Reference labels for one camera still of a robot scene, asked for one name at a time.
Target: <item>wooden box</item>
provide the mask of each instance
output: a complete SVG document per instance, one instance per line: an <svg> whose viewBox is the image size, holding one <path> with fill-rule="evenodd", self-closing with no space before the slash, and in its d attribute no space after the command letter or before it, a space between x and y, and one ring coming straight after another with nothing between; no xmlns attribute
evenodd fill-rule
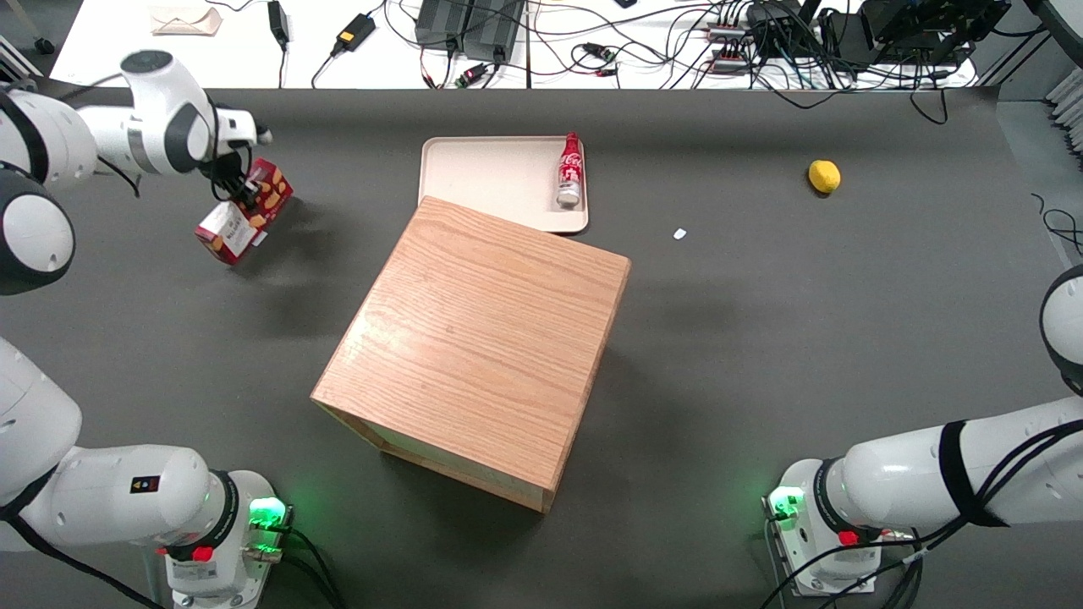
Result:
<svg viewBox="0 0 1083 609"><path fill-rule="evenodd" d="M630 267L427 197L312 399L381 451L547 513Z"/></svg>

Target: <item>green indicator light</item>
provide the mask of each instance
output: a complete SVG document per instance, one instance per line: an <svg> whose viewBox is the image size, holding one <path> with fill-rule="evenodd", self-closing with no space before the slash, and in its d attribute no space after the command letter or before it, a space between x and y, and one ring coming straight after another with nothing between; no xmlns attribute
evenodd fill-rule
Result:
<svg viewBox="0 0 1083 609"><path fill-rule="evenodd" d="M797 487L779 487L771 491L767 501L780 519L794 518L805 503L805 491Z"/></svg>
<svg viewBox="0 0 1083 609"><path fill-rule="evenodd" d="M278 497L261 497L248 504L248 522L257 527L277 527L286 518L286 504Z"/></svg>

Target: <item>red bottle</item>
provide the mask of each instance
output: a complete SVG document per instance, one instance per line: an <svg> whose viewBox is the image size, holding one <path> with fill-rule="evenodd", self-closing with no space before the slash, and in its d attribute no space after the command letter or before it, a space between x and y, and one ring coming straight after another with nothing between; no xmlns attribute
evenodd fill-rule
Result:
<svg viewBox="0 0 1083 609"><path fill-rule="evenodd" d="M557 203L572 208L583 198L583 147L575 132L567 134L558 170Z"/></svg>

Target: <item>yellow ball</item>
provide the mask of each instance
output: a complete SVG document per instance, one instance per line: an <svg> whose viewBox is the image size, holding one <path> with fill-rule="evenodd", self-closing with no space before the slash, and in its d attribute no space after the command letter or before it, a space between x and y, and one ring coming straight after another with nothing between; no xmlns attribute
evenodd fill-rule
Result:
<svg viewBox="0 0 1083 609"><path fill-rule="evenodd" d="M838 166L830 160L813 160L809 166L809 182L815 190L830 195L843 183L843 174Z"/></svg>

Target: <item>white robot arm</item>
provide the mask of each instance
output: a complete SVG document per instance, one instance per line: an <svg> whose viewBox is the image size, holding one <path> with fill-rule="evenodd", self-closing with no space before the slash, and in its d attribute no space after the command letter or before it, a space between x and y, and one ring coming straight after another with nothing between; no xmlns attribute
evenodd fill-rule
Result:
<svg viewBox="0 0 1083 609"><path fill-rule="evenodd" d="M240 148L271 132L240 109L212 106L188 70L165 51L120 64L132 107L84 106L22 90L0 91L0 294L55 282L75 252L71 224L54 197L91 174L199 169L231 197L244 189Z"/></svg>
<svg viewBox="0 0 1083 609"><path fill-rule="evenodd" d="M1075 396L862 442L843 457L799 461L782 475L765 504L797 573L797 594L837 594L872 574L880 548L860 546L891 530L929 532L961 515L990 527L1083 520L1083 433L1051 443L984 505L976 496L1023 442L1054 429L1083 429L1081 290L1083 265L1054 282L1041 313L1046 349ZM815 559L840 546L859 547ZM874 582L853 592L873 592Z"/></svg>
<svg viewBox="0 0 1083 609"><path fill-rule="evenodd" d="M81 423L75 402L0 338L0 506L15 505L18 519L0 521L0 552L40 541L152 545L167 558L175 602L255 607L280 558L280 532L266 527L290 518L271 484L253 471L210 470L192 449L81 449Z"/></svg>
<svg viewBox="0 0 1083 609"><path fill-rule="evenodd" d="M0 91L0 294L64 275L75 236L53 195L94 172L199 169L231 197L245 194L236 150L270 142L270 131L247 112L213 107L168 53L133 53L121 70L130 108L77 112ZM81 424L76 403L0 338L0 552L71 560L57 548L151 545L166 556L177 604L255 607L290 518L271 484L252 471L210 470L192 449L81 449Z"/></svg>

